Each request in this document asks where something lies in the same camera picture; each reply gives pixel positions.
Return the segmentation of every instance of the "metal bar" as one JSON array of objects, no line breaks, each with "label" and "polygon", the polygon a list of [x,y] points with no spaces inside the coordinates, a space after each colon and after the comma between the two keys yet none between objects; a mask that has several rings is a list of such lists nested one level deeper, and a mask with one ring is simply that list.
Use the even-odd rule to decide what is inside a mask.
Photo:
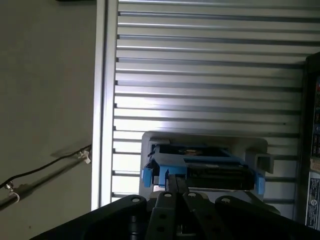
[{"label": "metal bar", "polygon": [[96,2],[96,37],[95,37],[95,68],[94,68],[94,100],[92,130],[92,168],[91,168],[91,210],[101,206],[101,132],[103,104],[103,66],[105,44],[106,0]]},{"label": "metal bar", "polygon": [[140,4],[122,3],[119,5],[119,11],[122,12],[139,12],[139,13],[171,13],[171,14],[202,14],[202,15],[220,15],[220,16],[261,16],[261,17],[295,17],[295,18],[318,18],[320,16],[320,11],[315,9],[313,11],[307,11],[305,9],[281,9],[274,8],[271,10],[266,6],[260,6],[260,8],[240,8],[240,7],[224,7],[215,5],[210,6],[191,6],[184,5],[184,3],[177,3],[176,5],[168,3],[168,1],[157,1],[156,4],[143,4],[143,2],[137,2]]},{"label": "metal bar", "polygon": [[225,75],[237,77],[266,77],[297,79],[302,77],[301,69],[287,69],[275,67],[252,67],[252,66],[228,66],[228,65],[195,65],[195,64],[163,64],[163,63],[131,63],[117,62],[116,70],[120,72],[134,73],[168,73],[168,74],[199,74],[199,75]]},{"label": "metal bar", "polygon": [[254,32],[254,31],[221,31],[207,29],[175,29],[151,27],[118,27],[119,35],[157,36],[157,37],[187,37],[187,38],[219,38],[233,40],[275,40],[275,41],[320,41],[320,34],[295,32]]},{"label": "metal bar", "polygon": [[141,73],[117,73],[115,79],[123,82],[140,83],[177,83],[177,84],[220,84],[229,86],[253,86],[253,87],[283,87],[301,88],[300,78],[275,78],[275,77],[235,77],[235,76],[192,76],[174,74],[141,74]]},{"label": "metal bar", "polygon": [[154,96],[116,96],[115,103],[118,108],[132,108],[139,106],[140,109],[161,108],[162,106],[171,107],[171,109],[181,109],[180,106],[190,107],[211,107],[211,108],[240,108],[240,109],[263,109],[263,110],[280,110],[280,111],[299,111],[301,106],[299,102],[279,102],[263,100],[241,100],[241,99],[205,99],[205,98],[188,98],[182,96],[175,97],[154,97]]},{"label": "metal bar", "polygon": [[233,53],[233,54],[261,54],[261,55],[290,55],[300,56],[318,52],[318,46],[290,46],[290,45],[267,45],[245,44],[225,42],[190,42],[174,41],[170,39],[118,39],[117,48],[120,50],[157,50],[157,51],[184,51],[184,52],[210,52],[210,53]]},{"label": "metal bar", "polygon": [[108,1],[101,145],[101,206],[111,203],[118,0]]}]

